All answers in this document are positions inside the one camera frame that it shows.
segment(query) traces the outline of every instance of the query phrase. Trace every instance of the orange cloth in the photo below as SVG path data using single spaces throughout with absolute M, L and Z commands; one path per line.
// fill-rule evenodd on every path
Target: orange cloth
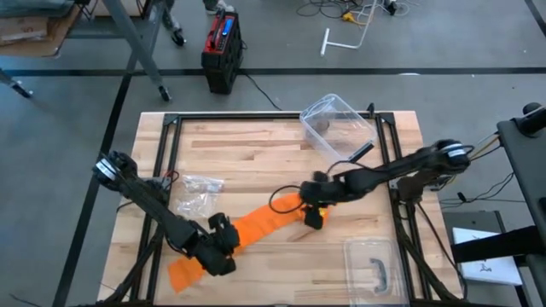
M 278 211 L 287 211 L 300 203 L 301 199 L 298 194 L 293 193 L 274 200 L 271 204 Z M 250 212 L 245 217 L 233 222 L 233 225 L 239 233 L 240 241 L 240 245 L 235 249 L 234 255 L 239 254 L 246 246 L 261 240 L 275 230 L 297 220 L 303 220 L 304 216 L 305 214 L 301 210 L 292 211 L 287 214 L 279 214 L 272 211 L 267 205 L 261 206 Z M 325 211 L 323 217 L 324 221 L 326 221 L 328 211 Z M 169 265 L 169 277 L 171 278 L 172 288 L 176 293 L 191 286 L 205 273 L 205 270 L 202 269 L 195 258 L 179 258 Z

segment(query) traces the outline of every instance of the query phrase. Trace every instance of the butcher block tabletop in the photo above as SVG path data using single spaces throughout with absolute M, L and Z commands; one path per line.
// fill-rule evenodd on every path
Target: butcher block tabletop
M 415 112 L 396 111 L 403 155 L 423 146 Z M 163 113 L 142 113 L 131 157 L 140 177 L 151 177 L 154 168 Z M 169 132 L 166 152 L 174 129 Z M 185 119 L 175 170 L 183 175 L 202 175 L 224 180 L 215 211 L 232 221 L 267 204 L 271 193 L 287 184 L 310 180 L 313 171 L 326 171 L 326 160 L 304 141 L 297 119 Z M 390 133 L 386 133 L 394 159 Z M 358 162 L 382 164 L 379 144 Z M 163 163 L 167 166 L 168 154 Z M 349 166 L 340 165 L 335 172 Z M 178 213 L 183 196 L 182 180 L 172 185 L 169 208 Z M 435 193 L 426 192 L 421 202 L 449 250 L 444 219 Z M 456 272 L 436 241 L 422 214 L 416 220 L 425 259 L 439 279 L 455 295 L 461 295 Z M 136 205 L 123 207 L 117 216 L 99 299 L 104 299 L 126 276 L 137 258 L 144 212 Z M 206 225 L 205 218 L 197 218 Z M 314 230 L 295 222 L 266 236 L 235 257 L 237 270 L 225 276 L 205 275 L 180 293 L 171 287 L 167 267 L 180 257 L 163 244 L 156 304 L 349 304 L 344 242 L 350 239 L 390 240 L 397 251 L 392 211 L 385 184 L 361 200 L 330 207 L 327 223 Z M 419 277 L 410 259 L 416 297 L 422 297 Z M 144 289 L 149 267 L 142 276 Z M 394 291 L 384 303 L 402 303 L 403 294 Z

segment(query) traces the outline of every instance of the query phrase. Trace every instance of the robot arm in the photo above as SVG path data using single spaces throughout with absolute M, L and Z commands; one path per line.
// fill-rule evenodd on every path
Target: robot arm
M 375 168 L 344 171 L 331 176 L 315 172 L 312 182 L 303 182 L 299 196 L 307 204 L 305 224 L 314 229 L 322 227 L 319 208 L 338 202 L 359 200 L 379 184 L 397 181 L 398 198 L 401 201 L 418 200 L 423 188 L 442 175 L 456 175 L 470 166 L 468 146 L 454 140 L 442 140 L 430 147 Z
M 165 191 L 137 175 L 137 164 L 125 153 L 111 152 L 93 167 L 95 179 L 104 187 L 119 192 L 143 209 L 163 227 L 169 246 L 188 258 L 196 257 L 210 275 L 226 275 L 235 270 L 231 257 L 239 246 L 239 235 L 229 219 L 219 213 L 209 218 L 208 233 L 197 222 L 169 211 Z

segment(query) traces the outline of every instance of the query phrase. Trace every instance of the gray floor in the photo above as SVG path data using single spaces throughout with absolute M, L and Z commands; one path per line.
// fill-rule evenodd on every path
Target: gray floor
M 546 16 L 546 2 L 535 0 Z M 318 55 L 324 28 L 350 43 L 355 26 L 324 17 L 295 14 L 303 1 L 234 0 L 249 46 L 244 67 L 544 67 L 546 38 L 523 0 L 495 5 L 472 0 L 421 0 L 405 17 L 378 14 L 362 49 L 328 49 Z M 200 65 L 210 17 L 199 1 L 179 1 L 173 12 L 188 39 L 174 47 L 161 29 L 154 58 L 162 68 Z M 120 69 L 130 50 L 121 40 L 67 40 L 56 59 L 0 58 L 7 69 Z M 459 76 L 256 76 L 285 110 L 301 110 L 327 93 L 356 109 L 374 102 L 382 110 L 416 110 L 425 141 L 452 137 L 476 142 L 495 124 L 520 113 L 529 101 L 545 103 L 544 75 Z M 90 180 L 121 78 L 22 78 L 35 90 L 31 101 L 0 86 L 0 305 L 24 306 L 9 293 L 49 305 L 61 275 L 79 210 Z M 230 96 L 209 93 L 203 77 L 166 78 L 174 100 L 165 104 L 146 77 L 133 78 L 113 149 L 129 151 L 144 111 L 272 110 L 245 77 Z M 502 151 L 482 159 L 440 196 L 476 195 L 502 180 L 510 168 Z M 512 182 L 499 197 L 520 200 Z M 70 293 L 71 304 L 92 302 L 119 197 L 99 193 Z M 499 210 L 508 229 L 531 224 L 522 204 L 482 202 L 452 211 Z M 473 302 L 517 305 L 506 287 L 473 283 Z M 531 289 L 535 305 L 536 294 Z

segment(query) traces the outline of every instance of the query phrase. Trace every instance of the clear plastic lid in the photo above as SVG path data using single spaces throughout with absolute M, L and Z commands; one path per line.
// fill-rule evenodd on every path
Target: clear plastic lid
M 351 306 L 410 306 L 400 256 L 392 241 L 350 239 L 343 250 Z
M 358 156 L 377 137 L 375 128 L 336 94 L 313 103 L 299 120 L 306 141 L 333 162 Z

